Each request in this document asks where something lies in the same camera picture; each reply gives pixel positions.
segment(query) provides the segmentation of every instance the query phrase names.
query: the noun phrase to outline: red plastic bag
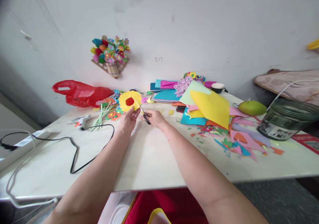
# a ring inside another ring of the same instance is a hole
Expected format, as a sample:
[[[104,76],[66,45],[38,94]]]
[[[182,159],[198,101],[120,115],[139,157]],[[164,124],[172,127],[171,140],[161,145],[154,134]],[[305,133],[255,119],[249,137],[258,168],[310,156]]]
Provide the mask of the red plastic bag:
[[[93,87],[74,80],[60,81],[54,84],[52,89],[56,93],[65,95],[65,100],[68,104],[82,108],[90,106],[99,108],[100,106],[96,105],[97,101],[106,99],[110,95],[114,94],[114,92],[109,88]]]

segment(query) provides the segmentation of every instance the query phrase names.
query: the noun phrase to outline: floor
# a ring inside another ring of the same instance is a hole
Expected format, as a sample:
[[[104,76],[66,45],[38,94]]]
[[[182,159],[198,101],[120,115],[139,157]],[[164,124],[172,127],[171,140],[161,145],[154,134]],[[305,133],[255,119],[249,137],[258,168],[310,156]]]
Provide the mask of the floor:
[[[257,207],[269,223],[318,223],[319,200],[295,179],[242,183],[235,184],[235,186]],[[20,221],[17,220],[36,208],[18,209],[13,221],[2,223],[25,224],[44,208],[41,207]],[[7,216],[10,215],[8,207],[7,209],[2,208],[2,211],[6,212]],[[42,223],[51,211],[46,211],[34,223]]]

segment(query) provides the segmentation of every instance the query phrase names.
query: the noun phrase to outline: white table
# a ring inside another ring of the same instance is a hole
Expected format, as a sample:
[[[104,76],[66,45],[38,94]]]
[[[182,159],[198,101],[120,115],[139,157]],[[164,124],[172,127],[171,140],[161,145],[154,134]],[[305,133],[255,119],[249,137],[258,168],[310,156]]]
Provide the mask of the white table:
[[[222,96],[230,104],[242,102],[242,100],[227,93],[222,93]],[[254,152],[259,163],[255,163],[249,157],[240,159],[239,155],[235,153],[231,153],[229,158],[211,136],[208,138],[199,135],[191,137],[190,134],[194,133],[197,126],[178,123],[176,119],[178,117],[180,120],[182,113],[175,111],[174,115],[168,114],[168,111],[175,110],[176,106],[157,102],[142,104],[142,106],[145,110],[164,111],[162,114],[168,122],[204,153],[233,183],[319,175],[319,156],[292,139],[289,142],[296,145],[274,146],[285,151],[282,156],[274,153],[263,156],[261,152]],[[70,136],[80,147],[75,169],[95,157],[108,142],[112,133],[112,128],[109,126],[89,132],[78,131],[74,125],[66,125],[71,119],[87,114],[92,115],[92,119],[87,123],[88,127],[95,122],[99,115],[98,112],[94,113],[91,108],[69,112],[45,128],[52,133],[49,138]],[[119,125],[119,121],[104,123],[113,124],[115,129]],[[256,131],[256,127],[250,127],[250,129]],[[17,173],[12,193],[20,199],[63,196],[82,172],[81,170],[77,174],[69,173],[74,152],[75,147],[68,139],[43,141],[37,146],[29,162]],[[4,192],[5,186],[9,176],[21,160],[20,158],[0,172],[0,199],[8,198]],[[114,191],[184,186],[185,182],[164,135],[158,129],[147,125],[144,120],[138,120],[126,150]]]

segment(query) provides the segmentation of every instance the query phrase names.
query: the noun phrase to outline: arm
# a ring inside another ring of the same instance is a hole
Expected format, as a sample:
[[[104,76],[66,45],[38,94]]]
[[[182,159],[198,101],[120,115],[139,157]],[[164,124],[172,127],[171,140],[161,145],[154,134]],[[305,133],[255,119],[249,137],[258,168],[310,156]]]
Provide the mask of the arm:
[[[186,185],[209,223],[268,223],[254,205],[160,112],[147,113],[151,115],[151,124],[167,138]]]
[[[119,129],[107,146],[73,183],[45,224],[97,223],[113,190],[122,158],[140,109],[121,117]]]

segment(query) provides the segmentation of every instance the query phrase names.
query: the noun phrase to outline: scissors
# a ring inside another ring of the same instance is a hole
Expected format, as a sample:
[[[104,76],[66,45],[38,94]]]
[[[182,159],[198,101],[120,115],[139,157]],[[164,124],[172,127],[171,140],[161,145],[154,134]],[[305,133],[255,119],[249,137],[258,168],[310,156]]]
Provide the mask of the scissors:
[[[147,120],[147,118],[146,118],[146,116],[150,116],[149,114],[147,114],[147,113],[145,113],[145,111],[142,109],[142,107],[137,103],[137,105],[139,106],[139,108],[141,109],[141,111],[143,111],[143,117],[144,117],[144,119],[145,119],[145,121],[146,121],[146,123],[148,124],[148,125],[151,125],[151,123]]]

